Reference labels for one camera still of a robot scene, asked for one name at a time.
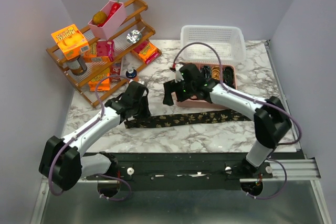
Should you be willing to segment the black gold floral tie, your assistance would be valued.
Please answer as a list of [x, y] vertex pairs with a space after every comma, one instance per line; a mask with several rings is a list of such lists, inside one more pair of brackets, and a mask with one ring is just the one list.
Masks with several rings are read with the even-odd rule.
[[201, 113], [156, 115], [143, 119], [128, 120], [124, 122], [124, 125], [126, 129], [156, 129], [193, 124], [215, 124], [230, 121], [250, 121], [250, 119], [241, 113], [227, 109]]

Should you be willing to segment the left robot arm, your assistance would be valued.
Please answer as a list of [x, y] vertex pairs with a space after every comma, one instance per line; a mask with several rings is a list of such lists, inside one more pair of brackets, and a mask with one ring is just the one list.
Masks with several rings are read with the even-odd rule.
[[127, 89], [102, 105], [101, 111], [82, 127], [61, 138], [52, 136], [46, 143], [39, 172], [48, 178], [49, 189], [56, 195], [54, 186], [61, 191], [71, 189], [79, 179], [92, 175], [112, 179], [116, 175], [114, 159], [108, 154], [85, 156], [86, 151], [106, 132], [125, 120], [148, 113], [148, 88], [131, 81]]

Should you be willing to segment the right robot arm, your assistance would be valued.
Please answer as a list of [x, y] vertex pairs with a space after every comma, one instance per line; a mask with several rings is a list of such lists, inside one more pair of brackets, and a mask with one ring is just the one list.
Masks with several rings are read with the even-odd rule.
[[241, 163], [242, 173], [249, 178], [259, 174], [261, 164], [292, 127], [289, 115], [277, 97], [255, 98], [216, 79], [207, 80], [192, 63], [176, 67], [175, 78], [163, 86], [165, 105], [173, 105], [173, 95], [178, 102], [196, 97], [232, 109], [254, 122], [256, 141]]

